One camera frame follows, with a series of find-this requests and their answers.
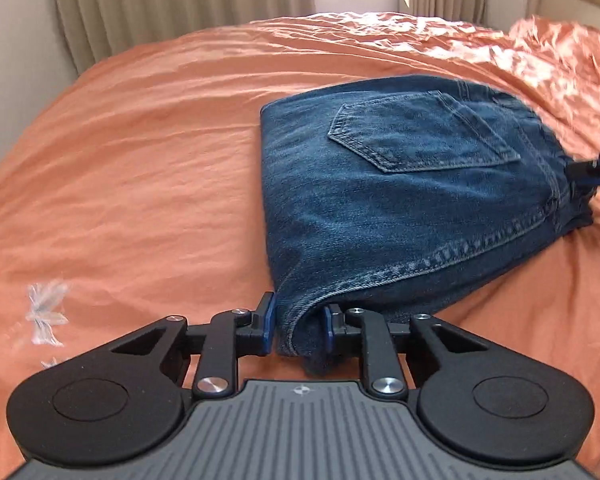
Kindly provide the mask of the blue denim jeans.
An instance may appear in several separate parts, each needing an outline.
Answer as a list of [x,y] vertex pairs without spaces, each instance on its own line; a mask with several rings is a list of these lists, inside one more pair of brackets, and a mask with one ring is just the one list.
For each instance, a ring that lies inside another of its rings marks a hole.
[[593,221],[592,188],[510,94],[410,75],[262,108],[277,349],[328,367],[322,310],[436,313]]

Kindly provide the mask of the orange bed cover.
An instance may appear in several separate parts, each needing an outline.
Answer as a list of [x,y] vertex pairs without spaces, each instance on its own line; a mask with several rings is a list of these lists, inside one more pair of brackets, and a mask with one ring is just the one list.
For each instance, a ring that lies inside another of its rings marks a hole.
[[0,479],[22,462],[9,395],[169,314],[250,308],[270,288],[259,113],[358,79],[423,73],[518,96],[577,158],[600,152],[600,32],[509,32],[399,13],[210,28],[87,70],[0,163]]

